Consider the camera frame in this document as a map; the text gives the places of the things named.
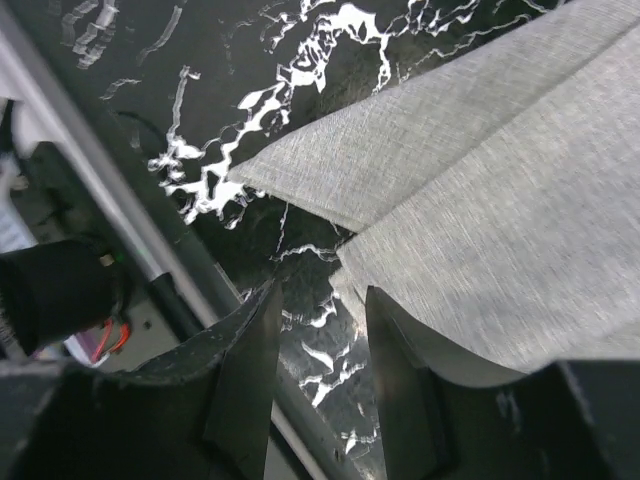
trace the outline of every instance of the fabric sheet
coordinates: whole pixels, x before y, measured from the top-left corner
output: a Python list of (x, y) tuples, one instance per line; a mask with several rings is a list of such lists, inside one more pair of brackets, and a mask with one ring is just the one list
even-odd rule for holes
[(355, 316), (377, 285), (523, 371), (633, 350), (636, 3), (575, 0), (287, 136), (232, 175), (361, 232), (332, 279)]

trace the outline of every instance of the cable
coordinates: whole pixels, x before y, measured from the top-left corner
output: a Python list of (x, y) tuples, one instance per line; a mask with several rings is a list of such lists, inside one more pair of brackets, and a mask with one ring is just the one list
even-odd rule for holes
[(100, 340), (100, 344), (98, 345), (98, 348), (96, 348), (96, 351), (91, 356), (91, 362), (98, 363), (98, 361), (102, 357), (104, 346), (107, 344), (107, 341), (111, 336), (111, 330), (113, 330), (113, 320), (109, 318), (105, 322), (105, 331), (104, 331), (104, 334), (102, 335), (102, 340)]
[(120, 338), (115, 343), (115, 345), (109, 349), (109, 353), (114, 353), (117, 350), (120, 350), (124, 346), (124, 344), (127, 343), (130, 336), (131, 327), (129, 326), (129, 324), (123, 323), (122, 325), (120, 325)]

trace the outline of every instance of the black plastic part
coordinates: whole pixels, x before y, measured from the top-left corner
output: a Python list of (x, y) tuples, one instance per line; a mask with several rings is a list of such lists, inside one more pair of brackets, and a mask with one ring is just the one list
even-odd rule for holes
[(267, 286), (126, 374), (0, 362), (0, 478), (261, 479), (281, 309)]
[(380, 289), (366, 307), (389, 480), (640, 478), (640, 363), (561, 361), (523, 375)]
[(187, 341), (202, 330), (202, 325), (178, 294), (170, 273), (149, 282), (147, 293), (180, 342)]
[(106, 320), (121, 296), (85, 244), (65, 240), (0, 255), (5, 321), (27, 355)]

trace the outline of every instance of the folded fabric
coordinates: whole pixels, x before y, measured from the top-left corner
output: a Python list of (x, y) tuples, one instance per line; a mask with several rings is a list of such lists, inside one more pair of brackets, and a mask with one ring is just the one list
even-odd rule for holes
[(364, 230), (331, 279), (358, 321), (377, 285), (523, 371), (640, 346), (639, 18), (631, 0), (575, 0), (234, 179)]
[(583, 66), (639, 15), (635, 0), (574, 1), (289, 134), (230, 178), (361, 231)]
[(640, 313), (640, 28), (339, 251), (362, 296), (512, 368)]

